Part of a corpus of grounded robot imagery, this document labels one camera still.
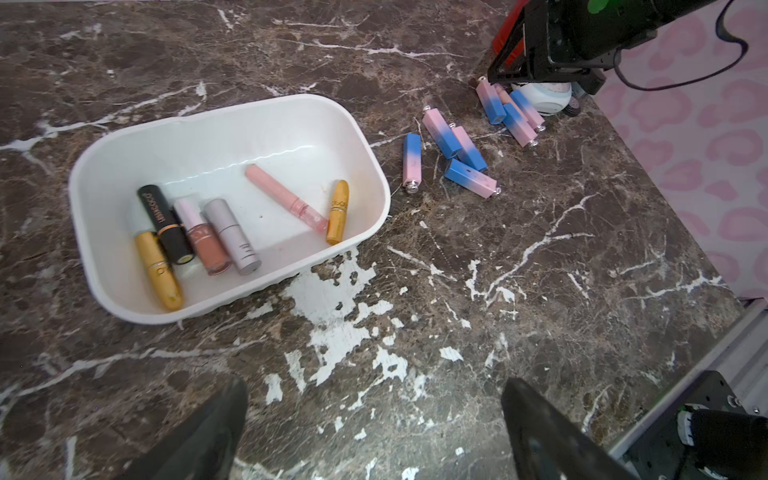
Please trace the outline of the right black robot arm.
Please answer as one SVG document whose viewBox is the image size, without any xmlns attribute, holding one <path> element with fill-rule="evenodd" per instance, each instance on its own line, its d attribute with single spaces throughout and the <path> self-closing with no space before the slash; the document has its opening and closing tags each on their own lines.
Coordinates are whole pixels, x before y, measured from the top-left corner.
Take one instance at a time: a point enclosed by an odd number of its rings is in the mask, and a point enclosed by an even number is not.
<svg viewBox="0 0 768 480">
<path fill-rule="evenodd" d="M 708 39 L 693 12 L 704 1 L 517 1 L 488 53 L 486 77 L 503 86 L 575 83 L 595 95 L 611 71 L 640 90 L 621 70 L 624 55 L 654 41 L 650 60 L 661 71 L 679 55 L 694 55 Z"/>
</svg>

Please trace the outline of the silver lipstick tube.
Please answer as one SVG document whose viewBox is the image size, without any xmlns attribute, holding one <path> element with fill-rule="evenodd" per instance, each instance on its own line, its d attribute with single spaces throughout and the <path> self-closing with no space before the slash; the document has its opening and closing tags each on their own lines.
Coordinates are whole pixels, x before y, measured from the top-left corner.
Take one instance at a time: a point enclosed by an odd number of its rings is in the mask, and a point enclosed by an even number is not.
<svg viewBox="0 0 768 480">
<path fill-rule="evenodd" d="M 222 198 L 203 208 L 240 275 L 249 275 L 261 266 L 261 259 L 244 233 L 229 204 Z"/>
</svg>

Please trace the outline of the brown lip gloss silver cap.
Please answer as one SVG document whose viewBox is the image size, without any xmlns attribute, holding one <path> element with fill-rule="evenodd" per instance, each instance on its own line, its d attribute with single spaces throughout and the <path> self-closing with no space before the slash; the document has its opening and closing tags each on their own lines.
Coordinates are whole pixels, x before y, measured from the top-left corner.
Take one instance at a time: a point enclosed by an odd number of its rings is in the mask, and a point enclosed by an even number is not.
<svg viewBox="0 0 768 480">
<path fill-rule="evenodd" d="M 226 271 L 231 266 L 229 255 L 197 203 L 189 198 L 180 198 L 174 202 L 174 210 L 207 274 L 215 276 Z"/>
</svg>

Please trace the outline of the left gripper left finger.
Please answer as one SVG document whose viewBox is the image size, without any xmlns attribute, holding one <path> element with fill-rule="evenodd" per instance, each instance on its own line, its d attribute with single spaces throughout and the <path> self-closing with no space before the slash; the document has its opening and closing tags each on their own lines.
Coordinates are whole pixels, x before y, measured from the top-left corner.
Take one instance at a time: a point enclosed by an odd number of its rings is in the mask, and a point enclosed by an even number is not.
<svg viewBox="0 0 768 480">
<path fill-rule="evenodd" d="M 227 479 L 248 409 L 244 381 L 233 378 L 146 454 L 120 479 Z"/>
</svg>

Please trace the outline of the pink lip gloss tube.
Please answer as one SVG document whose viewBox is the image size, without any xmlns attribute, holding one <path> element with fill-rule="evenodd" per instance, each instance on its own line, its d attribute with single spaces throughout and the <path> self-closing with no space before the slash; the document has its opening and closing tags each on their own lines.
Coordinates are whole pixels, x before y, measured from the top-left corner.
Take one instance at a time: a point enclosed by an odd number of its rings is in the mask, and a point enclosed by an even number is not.
<svg viewBox="0 0 768 480">
<path fill-rule="evenodd" d="M 328 220 L 323 215 L 259 166 L 255 164 L 249 165 L 245 169 L 245 176 L 267 196 L 308 225 L 312 230 L 317 232 L 324 232 L 326 230 Z"/>
</svg>

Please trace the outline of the black lipstick gold band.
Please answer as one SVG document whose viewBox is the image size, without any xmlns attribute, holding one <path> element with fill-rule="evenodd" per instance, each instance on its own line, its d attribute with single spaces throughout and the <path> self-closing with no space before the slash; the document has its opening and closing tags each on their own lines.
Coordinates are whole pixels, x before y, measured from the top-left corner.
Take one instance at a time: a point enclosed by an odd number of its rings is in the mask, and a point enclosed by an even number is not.
<svg viewBox="0 0 768 480">
<path fill-rule="evenodd" d="M 157 185 L 149 184 L 137 190 L 142 206 L 155 227 L 159 240 L 168 260 L 175 265 L 185 265 L 195 258 L 181 221 L 165 195 Z"/>
</svg>

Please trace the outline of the gold glitter lipstick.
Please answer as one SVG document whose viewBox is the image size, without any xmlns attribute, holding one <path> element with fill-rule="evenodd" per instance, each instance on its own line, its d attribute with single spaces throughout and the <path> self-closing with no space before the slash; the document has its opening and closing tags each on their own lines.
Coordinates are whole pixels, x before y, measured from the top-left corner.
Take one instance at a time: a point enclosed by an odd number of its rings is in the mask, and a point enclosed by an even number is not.
<svg viewBox="0 0 768 480">
<path fill-rule="evenodd" d="M 184 303 L 182 291 L 155 234 L 145 231 L 134 241 L 155 295 L 167 310 L 180 310 Z"/>
<path fill-rule="evenodd" d="M 331 199 L 326 242 L 336 245 L 343 240 L 349 205 L 350 190 L 345 180 L 339 180 Z"/>
</svg>

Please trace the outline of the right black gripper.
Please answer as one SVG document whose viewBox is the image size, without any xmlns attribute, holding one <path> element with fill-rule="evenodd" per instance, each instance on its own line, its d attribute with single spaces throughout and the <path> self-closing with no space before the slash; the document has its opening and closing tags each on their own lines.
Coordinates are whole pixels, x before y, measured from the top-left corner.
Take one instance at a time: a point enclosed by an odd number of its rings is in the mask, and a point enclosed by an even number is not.
<svg viewBox="0 0 768 480">
<path fill-rule="evenodd" d="M 596 94 L 622 52 L 655 37 L 653 1 L 528 1 L 487 79 L 501 85 L 578 83 Z M 525 53 L 511 66 L 504 60 L 520 41 Z"/>
</svg>

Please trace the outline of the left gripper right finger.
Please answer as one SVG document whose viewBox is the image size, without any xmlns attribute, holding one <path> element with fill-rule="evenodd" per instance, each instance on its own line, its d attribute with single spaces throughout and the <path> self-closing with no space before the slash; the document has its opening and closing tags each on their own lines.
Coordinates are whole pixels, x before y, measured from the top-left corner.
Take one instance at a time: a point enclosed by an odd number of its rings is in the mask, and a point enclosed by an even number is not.
<svg viewBox="0 0 768 480">
<path fill-rule="evenodd" d="M 634 477 L 524 380 L 507 379 L 501 407 L 519 479 Z"/>
</svg>

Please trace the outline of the white plastic storage box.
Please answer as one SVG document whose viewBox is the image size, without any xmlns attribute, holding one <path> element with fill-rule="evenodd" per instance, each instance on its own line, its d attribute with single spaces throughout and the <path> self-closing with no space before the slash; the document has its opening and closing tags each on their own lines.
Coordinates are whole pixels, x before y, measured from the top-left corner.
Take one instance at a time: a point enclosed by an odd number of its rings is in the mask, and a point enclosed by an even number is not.
<svg viewBox="0 0 768 480">
<path fill-rule="evenodd" d="M 320 214 L 339 181 L 350 188 L 344 236 L 330 245 L 245 174 L 256 165 Z M 247 275 L 210 276 L 202 263 L 175 268 L 184 303 L 167 310 L 137 248 L 151 229 L 138 191 L 155 185 L 169 202 L 227 202 L 261 259 Z M 97 302 L 121 320 L 164 325 L 207 314 L 344 253 L 374 235 L 390 188 L 353 116 L 339 103 L 297 94 L 165 118 L 121 129 L 89 146 L 69 177 L 81 263 Z"/>
</svg>

